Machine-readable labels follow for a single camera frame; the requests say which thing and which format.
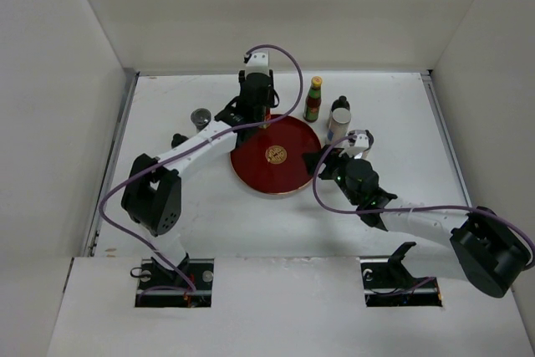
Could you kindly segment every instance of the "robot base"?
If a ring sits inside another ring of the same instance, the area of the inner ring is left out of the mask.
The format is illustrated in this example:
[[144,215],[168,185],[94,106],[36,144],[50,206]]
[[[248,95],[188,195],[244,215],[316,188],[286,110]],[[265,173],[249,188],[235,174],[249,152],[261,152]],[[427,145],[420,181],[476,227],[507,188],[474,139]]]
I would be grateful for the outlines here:
[[[132,272],[137,269],[138,275]],[[197,290],[192,294],[185,295],[183,291],[172,288],[155,288],[143,296],[139,295],[148,288],[155,286],[177,288],[176,279],[171,278],[159,268],[151,259],[144,259],[141,266],[132,269],[130,276],[138,278],[135,295],[136,307],[150,308],[199,308],[211,306],[211,286],[214,278],[213,259],[190,259],[187,264],[186,274],[196,285]]]
[[425,279],[413,278],[401,263],[415,245],[415,242],[405,242],[389,257],[360,259],[367,307],[442,306],[436,278],[412,291],[403,292]]

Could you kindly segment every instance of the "white can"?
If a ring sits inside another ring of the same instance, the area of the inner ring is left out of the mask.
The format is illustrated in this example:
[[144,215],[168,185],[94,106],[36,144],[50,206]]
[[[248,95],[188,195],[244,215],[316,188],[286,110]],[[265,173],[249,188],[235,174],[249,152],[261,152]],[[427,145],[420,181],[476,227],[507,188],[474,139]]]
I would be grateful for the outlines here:
[[347,135],[349,122],[351,121],[351,112],[345,108],[337,108],[333,110],[333,118],[329,124],[329,132],[327,133],[326,145],[331,145]]

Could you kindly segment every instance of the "can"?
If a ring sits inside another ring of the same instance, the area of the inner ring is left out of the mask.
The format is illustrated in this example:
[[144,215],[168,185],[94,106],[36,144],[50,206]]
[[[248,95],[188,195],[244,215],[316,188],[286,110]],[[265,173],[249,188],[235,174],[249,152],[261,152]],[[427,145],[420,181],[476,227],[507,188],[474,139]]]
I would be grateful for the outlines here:
[[329,111],[329,119],[327,120],[327,128],[329,128],[329,125],[331,124],[331,119],[333,119],[333,110],[337,108],[345,108],[347,110],[351,110],[351,106],[349,105],[348,99],[345,96],[340,96],[331,105],[331,109]]
[[337,108],[333,110],[333,117],[329,124],[329,132],[327,133],[326,145],[331,145],[333,142],[345,137],[348,132],[349,122],[351,121],[351,112],[345,108]]

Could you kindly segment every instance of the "metal frame edge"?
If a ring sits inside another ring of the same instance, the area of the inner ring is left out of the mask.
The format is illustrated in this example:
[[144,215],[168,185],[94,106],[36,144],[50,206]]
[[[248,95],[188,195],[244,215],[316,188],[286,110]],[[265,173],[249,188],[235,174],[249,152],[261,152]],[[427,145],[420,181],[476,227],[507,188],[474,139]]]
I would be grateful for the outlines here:
[[465,179],[462,175],[461,165],[459,164],[457,155],[453,148],[453,143],[451,142],[450,133],[448,132],[446,121],[444,120],[444,115],[442,114],[441,106],[438,102],[438,98],[436,97],[435,87],[433,86],[433,80],[431,79],[431,75],[429,73],[425,73],[425,74],[420,73],[420,76],[421,76],[422,83],[424,84],[425,92],[427,93],[427,98],[429,99],[429,103],[431,105],[433,115],[435,116],[436,123],[441,133],[442,142],[444,143],[444,147],[446,148],[448,159],[450,160],[451,164],[455,168],[457,180],[459,181],[459,184],[461,185],[462,194],[465,198],[465,202],[469,207],[471,207],[472,206],[471,198],[470,198],[470,195],[468,194],[468,188],[466,187]]
[[132,106],[134,98],[135,87],[140,73],[134,69],[125,68],[125,87],[123,89],[123,98],[120,103],[119,113],[117,115],[117,123],[115,125],[114,135],[110,144],[110,153],[108,154],[108,161],[104,169],[104,177],[100,183],[99,197],[96,205],[94,205],[93,213],[87,224],[87,229],[84,235],[84,242],[80,250],[80,256],[93,257],[94,248],[96,247],[99,238],[100,226],[102,219],[99,215],[98,206],[102,197],[110,190],[111,182],[114,177],[115,167],[117,165],[117,158],[119,156],[120,146],[125,134],[126,122]]

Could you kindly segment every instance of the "small cup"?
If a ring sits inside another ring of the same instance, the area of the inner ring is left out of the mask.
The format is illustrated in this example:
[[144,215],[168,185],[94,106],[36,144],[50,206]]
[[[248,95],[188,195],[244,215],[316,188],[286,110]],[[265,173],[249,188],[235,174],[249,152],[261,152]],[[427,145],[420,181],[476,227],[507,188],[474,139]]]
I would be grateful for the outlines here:
[[197,128],[197,133],[203,131],[207,125],[211,122],[210,110],[200,108],[191,112],[191,123]]

